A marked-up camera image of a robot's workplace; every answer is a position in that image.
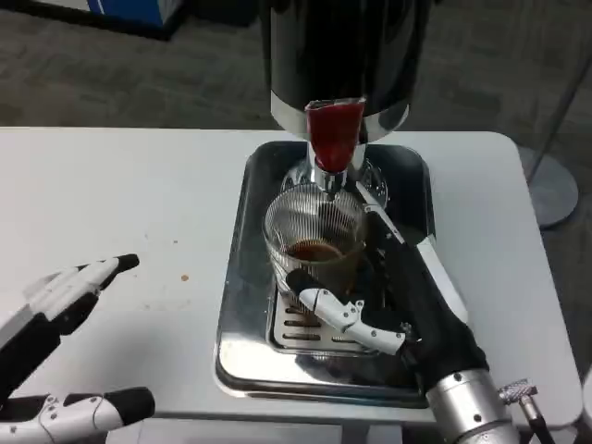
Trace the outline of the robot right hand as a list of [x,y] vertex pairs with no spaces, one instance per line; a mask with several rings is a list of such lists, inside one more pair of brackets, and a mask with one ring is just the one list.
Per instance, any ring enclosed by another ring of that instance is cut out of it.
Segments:
[[401,352],[429,400],[462,384],[465,375],[489,370],[485,353],[468,325],[468,311],[442,264],[431,236],[400,230],[361,183],[352,189],[371,221],[374,249],[387,282],[401,284],[409,328],[373,327],[363,300],[340,302],[337,295],[305,271],[291,271],[287,283],[303,305],[321,320],[367,348]]

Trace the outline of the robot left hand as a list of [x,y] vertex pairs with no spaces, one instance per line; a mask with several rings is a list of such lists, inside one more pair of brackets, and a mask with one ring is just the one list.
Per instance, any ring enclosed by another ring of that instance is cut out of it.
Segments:
[[7,294],[1,311],[1,440],[72,443],[134,425],[154,415],[148,388],[14,397],[16,391],[89,317],[101,293],[140,263],[124,254],[75,265]]

